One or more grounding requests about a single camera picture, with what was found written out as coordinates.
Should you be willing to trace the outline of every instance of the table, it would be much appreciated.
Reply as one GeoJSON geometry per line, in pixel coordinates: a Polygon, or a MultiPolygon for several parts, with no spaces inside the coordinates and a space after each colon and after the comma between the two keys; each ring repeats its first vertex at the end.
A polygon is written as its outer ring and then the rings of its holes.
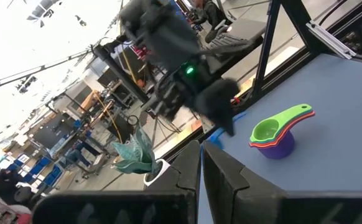
{"type": "MultiPolygon", "coordinates": [[[[362,191],[362,63],[319,55],[247,109],[224,150],[286,191],[362,191]],[[291,129],[295,151],[282,160],[250,148],[253,127],[291,106],[308,103],[316,115],[291,129]]],[[[212,223],[203,178],[199,222],[212,223]]]]}

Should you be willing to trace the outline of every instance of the floor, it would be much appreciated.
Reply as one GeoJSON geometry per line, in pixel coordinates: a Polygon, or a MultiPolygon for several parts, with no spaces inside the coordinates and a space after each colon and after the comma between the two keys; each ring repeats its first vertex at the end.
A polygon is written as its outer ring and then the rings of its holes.
{"type": "MultiPolygon", "coordinates": [[[[234,0],[226,1],[223,5],[225,9],[231,9],[232,7],[243,6],[254,2],[257,1],[234,0]]],[[[334,6],[336,0],[303,0],[303,2],[311,15],[311,18],[318,20],[334,6]]],[[[341,8],[335,11],[335,13],[326,20],[323,26],[329,26],[359,2],[360,0],[349,0],[341,8]]],[[[268,3],[265,3],[253,7],[232,9],[231,13],[236,17],[266,22],[267,8],[268,3]]],[[[301,41],[301,38],[297,35],[296,30],[284,10],[281,9],[277,20],[274,41],[271,47],[271,56],[269,58],[269,63],[267,64],[266,73],[269,73],[272,69],[276,68],[302,46],[303,42],[301,41]]],[[[250,88],[256,73],[260,51],[261,47],[258,47],[232,69],[228,70],[223,77],[237,80],[241,85],[242,91],[250,88]]],[[[139,116],[139,113],[141,113],[139,110],[140,105],[140,103],[133,105],[129,110],[129,113],[139,116]]],[[[171,127],[171,124],[164,119],[160,119],[160,121],[162,124],[148,116],[147,124],[143,127],[144,131],[154,142],[156,157],[164,155],[192,131],[200,127],[200,122],[187,108],[182,108],[172,122],[172,124],[181,131],[180,133],[175,132],[174,127],[171,127]]],[[[96,134],[100,134],[100,136],[97,136],[98,138],[101,138],[100,141],[105,141],[105,131],[96,134]]],[[[111,169],[110,166],[104,166],[98,176],[92,175],[88,180],[81,179],[80,172],[77,170],[72,172],[68,171],[64,174],[58,185],[60,186],[60,190],[142,190],[144,187],[143,175],[120,174],[118,171],[111,169]]]]}

